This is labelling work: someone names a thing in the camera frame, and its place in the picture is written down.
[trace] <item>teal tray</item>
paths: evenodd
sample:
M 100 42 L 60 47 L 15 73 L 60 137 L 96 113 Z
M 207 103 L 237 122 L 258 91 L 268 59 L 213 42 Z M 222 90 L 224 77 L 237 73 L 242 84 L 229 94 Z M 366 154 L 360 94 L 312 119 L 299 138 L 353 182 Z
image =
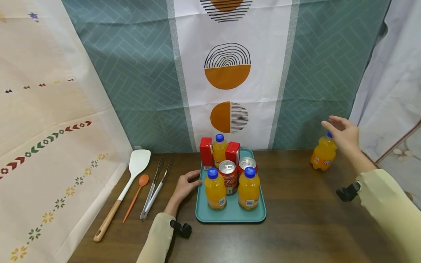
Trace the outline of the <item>teal tray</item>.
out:
M 240 149 L 240 157 L 252 157 L 253 152 L 246 148 Z M 205 181 L 207 171 L 201 165 L 200 179 Z M 262 188 L 260 186 L 259 204 L 247 211 L 238 204 L 238 191 L 226 197 L 226 205 L 222 210 L 211 209 L 205 193 L 205 185 L 199 186 L 196 201 L 196 218 L 203 223 L 257 223 L 266 218 L 266 205 L 264 203 Z

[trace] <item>red juice box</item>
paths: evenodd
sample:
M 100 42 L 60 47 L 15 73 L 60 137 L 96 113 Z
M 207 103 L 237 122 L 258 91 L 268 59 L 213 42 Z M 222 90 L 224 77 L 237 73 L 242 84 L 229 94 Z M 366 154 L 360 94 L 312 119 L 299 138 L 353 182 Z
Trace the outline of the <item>red juice box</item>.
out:
M 240 144 L 236 142 L 229 142 L 228 147 L 225 150 L 225 159 L 235 163 L 235 167 L 240 162 Z
M 212 149 L 212 138 L 203 137 L 200 141 L 200 156 L 202 157 L 202 164 L 205 170 L 209 170 L 214 165 L 213 161 L 213 149 Z

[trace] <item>orange spoon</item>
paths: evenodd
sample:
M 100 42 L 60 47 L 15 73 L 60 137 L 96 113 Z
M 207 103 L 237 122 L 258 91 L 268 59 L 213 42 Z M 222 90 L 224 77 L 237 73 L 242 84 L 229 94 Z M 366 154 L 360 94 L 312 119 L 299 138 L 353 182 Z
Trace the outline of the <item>orange spoon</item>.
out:
M 137 198 L 137 196 L 139 195 L 140 189 L 141 189 L 143 186 L 147 185 L 147 184 L 148 184 L 148 182 L 149 182 L 149 176 L 148 176 L 147 174 L 144 174 L 144 175 L 142 175 L 142 176 L 139 178 L 139 189 L 137 190 L 137 193 L 136 193 L 136 194 L 135 194 L 135 196 L 133 197 L 132 203 L 130 204 L 129 209 L 127 210 L 126 215 L 124 216 L 124 219 L 123 219 L 123 224 L 124 224 L 124 222 L 126 221 L 127 217 L 128 217 L 128 216 L 129 216 L 129 214 L 130 214 L 130 211 L 131 211 L 131 209 L 132 209 L 132 207 L 133 207 L 133 205 L 134 205 L 134 202 L 136 201 L 136 198 Z

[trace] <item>hand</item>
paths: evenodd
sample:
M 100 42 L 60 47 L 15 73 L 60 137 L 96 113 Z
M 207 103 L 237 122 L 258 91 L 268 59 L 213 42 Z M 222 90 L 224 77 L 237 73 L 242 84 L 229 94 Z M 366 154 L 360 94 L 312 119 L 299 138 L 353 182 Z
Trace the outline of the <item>hand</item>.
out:
M 348 157 L 355 153 L 361 153 L 358 145 L 359 131 L 357 126 L 338 116 L 329 116 L 329 122 L 322 121 L 322 126 L 330 131 L 339 150 Z
M 179 181 L 177 182 L 176 189 L 174 190 L 173 196 L 175 200 L 181 202 L 190 192 L 202 184 L 201 180 L 196 180 L 189 183 L 189 180 L 198 177 L 200 174 L 200 170 L 195 170 L 186 173 L 185 175 L 180 176 Z
M 196 180 L 191 183 L 189 182 L 190 180 L 198 177 L 199 174 L 200 170 L 195 170 L 180 176 L 176 189 L 174 190 L 174 193 L 171 196 L 170 201 L 164 210 L 164 213 L 176 217 L 180 203 L 184 200 L 184 198 L 186 198 L 186 196 L 190 194 L 194 188 L 202 184 L 202 180 Z

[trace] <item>white spatula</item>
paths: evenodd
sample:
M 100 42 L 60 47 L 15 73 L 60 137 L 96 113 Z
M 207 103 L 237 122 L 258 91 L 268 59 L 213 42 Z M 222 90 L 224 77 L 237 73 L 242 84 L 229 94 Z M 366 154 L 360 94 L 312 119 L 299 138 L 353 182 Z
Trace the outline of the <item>white spatula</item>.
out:
M 99 227 L 99 230 L 96 232 L 93 240 L 95 242 L 100 242 L 102 237 L 107 231 L 109 224 L 111 223 L 112 218 L 117 212 L 118 207 L 123 201 L 124 196 L 126 196 L 127 191 L 129 190 L 131 184 L 133 183 L 136 176 L 145 170 L 146 166 L 148 166 L 149 160 L 151 159 L 151 151 L 149 150 L 135 150 L 132 152 L 130 156 L 130 163 L 129 163 L 129 171 L 130 171 L 130 179 L 127 182 L 126 186 L 124 187 L 123 191 L 121 192 L 120 196 L 115 201 L 114 205 L 112 206 L 110 212 L 108 213 L 107 217 L 102 222 L 102 225 Z

